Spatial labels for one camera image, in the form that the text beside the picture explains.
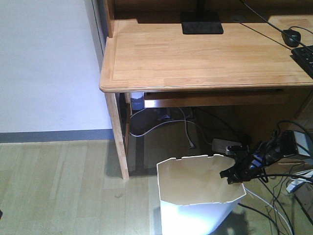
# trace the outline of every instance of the white wall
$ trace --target white wall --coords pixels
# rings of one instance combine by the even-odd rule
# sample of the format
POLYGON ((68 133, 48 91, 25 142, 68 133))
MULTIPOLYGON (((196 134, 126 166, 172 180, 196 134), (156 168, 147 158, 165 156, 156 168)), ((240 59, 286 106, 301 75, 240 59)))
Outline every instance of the white wall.
POLYGON ((2 0, 0 22, 0 133, 111 129, 83 0, 2 0))

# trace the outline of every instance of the keyboard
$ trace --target keyboard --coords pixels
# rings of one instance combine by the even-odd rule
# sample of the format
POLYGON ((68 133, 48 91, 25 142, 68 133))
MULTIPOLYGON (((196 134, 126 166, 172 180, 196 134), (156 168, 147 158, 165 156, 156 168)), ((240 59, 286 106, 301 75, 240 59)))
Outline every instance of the keyboard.
POLYGON ((313 52, 305 47, 297 47, 291 50, 295 62, 313 78, 313 52))

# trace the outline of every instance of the black monitor stand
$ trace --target black monitor stand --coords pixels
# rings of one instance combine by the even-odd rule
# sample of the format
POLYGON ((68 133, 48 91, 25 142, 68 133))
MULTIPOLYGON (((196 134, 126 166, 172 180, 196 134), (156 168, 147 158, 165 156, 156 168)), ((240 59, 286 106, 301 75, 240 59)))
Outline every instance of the black monitor stand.
POLYGON ((219 15, 204 10, 205 0, 197 0, 197 10, 182 12, 181 27, 183 34, 223 34, 219 15))

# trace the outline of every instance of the desk top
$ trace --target desk top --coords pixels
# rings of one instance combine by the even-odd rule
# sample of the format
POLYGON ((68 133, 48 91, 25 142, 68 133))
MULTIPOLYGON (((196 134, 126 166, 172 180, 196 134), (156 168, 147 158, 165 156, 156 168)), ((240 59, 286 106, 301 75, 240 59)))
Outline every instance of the desk top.
MULTIPOLYGON (((223 35, 183 35, 179 13, 119 15, 114 35, 107 39, 100 89, 113 93, 313 86, 313 79, 290 57, 280 32, 246 11, 243 15, 250 20, 243 24, 229 23, 226 13, 219 14, 223 35)), ((313 30, 312 12, 271 15, 269 21, 281 29, 297 25, 313 30)), ((312 34, 298 31, 304 44, 313 45, 312 34)))

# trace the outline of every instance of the desk drawer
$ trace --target desk drawer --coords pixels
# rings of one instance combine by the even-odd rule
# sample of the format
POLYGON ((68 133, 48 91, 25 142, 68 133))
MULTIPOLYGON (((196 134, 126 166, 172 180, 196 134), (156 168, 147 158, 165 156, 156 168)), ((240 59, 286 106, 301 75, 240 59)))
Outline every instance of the desk drawer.
POLYGON ((164 92, 145 93, 145 108, 184 106, 223 106, 245 104, 281 104, 288 98, 284 90, 244 92, 164 92))

